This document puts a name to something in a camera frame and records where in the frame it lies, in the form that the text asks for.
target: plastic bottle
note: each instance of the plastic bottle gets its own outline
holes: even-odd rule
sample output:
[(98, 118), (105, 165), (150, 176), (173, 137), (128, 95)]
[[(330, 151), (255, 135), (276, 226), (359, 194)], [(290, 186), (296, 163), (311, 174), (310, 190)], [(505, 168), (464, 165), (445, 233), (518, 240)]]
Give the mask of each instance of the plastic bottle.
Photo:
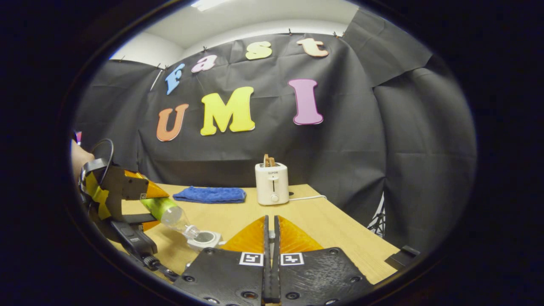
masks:
[(167, 227), (177, 230), (187, 239), (195, 238), (200, 231), (189, 223), (183, 209), (170, 198), (152, 198), (140, 200), (149, 212)]

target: ceiling light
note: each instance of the ceiling light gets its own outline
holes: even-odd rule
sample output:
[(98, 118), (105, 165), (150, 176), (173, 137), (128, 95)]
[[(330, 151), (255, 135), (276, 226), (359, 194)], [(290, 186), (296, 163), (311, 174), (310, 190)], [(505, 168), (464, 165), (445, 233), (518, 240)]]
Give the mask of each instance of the ceiling light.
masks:
[(197, 8), (199, 11), (205, 11), (226, 1), (227, 0), (199, 0), (191, 4), (191, 6)]

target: green bottle label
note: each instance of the green bottle label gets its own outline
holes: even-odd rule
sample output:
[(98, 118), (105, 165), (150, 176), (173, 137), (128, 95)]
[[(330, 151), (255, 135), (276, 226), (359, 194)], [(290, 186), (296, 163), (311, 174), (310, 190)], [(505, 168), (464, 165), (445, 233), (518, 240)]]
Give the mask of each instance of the green bottle label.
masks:
[(161, 220), (164, 212), (177, 204), (170, 198), (153, 198), (141, 199), (140, 202), (149, 210), (149, 212), (157, 219)]

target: foam letter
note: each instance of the foam letter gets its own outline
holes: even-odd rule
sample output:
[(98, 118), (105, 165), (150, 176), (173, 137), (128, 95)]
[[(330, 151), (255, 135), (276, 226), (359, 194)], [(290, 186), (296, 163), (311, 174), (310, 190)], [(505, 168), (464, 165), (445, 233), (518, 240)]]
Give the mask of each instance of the foam letter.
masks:
[(218, 94), (209, 94), (202, 98), (204, 103), (204, 127), (200, 133), (204, 136), (213, 135), (217, 128), (213, 126), (213, 120), (221, 132), (225, 132), (228, 122), (231, 120), (231, 131), (251, 131), (255, 128), (255, 122), (251, 121), (249, 111), (249, 97), (253, 93), (253, 87), (240, 87), (232, 92), (227, 105)]
[(166, 77), (166, 83), (168, 84), (168, 91), (166, 92), (169, 95), (174, 88), (176, 88), (180, 82), (178, 81), (181, 78), (181, 69), (185, 67), (185, 64), (181, 63), (172, 73)]
[(327, 56), (329, 53), (327, 50), (320, 50), (317, 46), (323, 46), (322, 41), (315, 41), (313, 38), (302, 39), (296, 42), (299, 45), (302, 45), (304, 52), (308, 53), (311, 56)]
[(316, 97), (313, 88), (317, 82), (312, 79), (299, 78), (288, 82), (295, 90), (296, 116), (293, 122), (298, 125), (319, 124), (323, 122), (323, 116), (317, 112)]
[(159, 113), (159, 124), (157, 125), (157, 138), (162, 142), (169, 142), (180, 133), (181, 123), (183, 123), (183, 115), (185, 110), (189, 107), (188, 104), (181, 104), (176, 107), (176, 120), (174, 121), (174, 128), (171, 131), (166, 130), (166, 124), (168, 123), (168, 117), (172, 112), (171, 108), (162, 110)]
[(203, 57), (199, 59), (197, 64), (191, 69), (192, 72), (197, 73), (199, 71), (206, 71), (211, 69), (213, 66), (215, 66), (215, 59), (217, 59), (217, 55), (208, 55), (206, 57)]
[(271, 44), (267, 41), (254, 42), (248, 46), (248, 53), (245, 57), (248, 59), (265, 58), (272, 54)]

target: pink letter i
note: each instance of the pink letter i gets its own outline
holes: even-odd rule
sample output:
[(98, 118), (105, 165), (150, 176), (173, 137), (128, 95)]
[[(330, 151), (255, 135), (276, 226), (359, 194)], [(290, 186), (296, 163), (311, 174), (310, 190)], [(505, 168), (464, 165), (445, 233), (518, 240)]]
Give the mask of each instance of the pink letter i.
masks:
[(317, 82), (312, 79), (298, 78), (292, 79), (288, 84), (295, 90), (296, 116), (293, 122), (298, 125), (322, 123), (323, 116), (317, 112), (316, 97), (313, 94), (313, 88), (317, 86)]

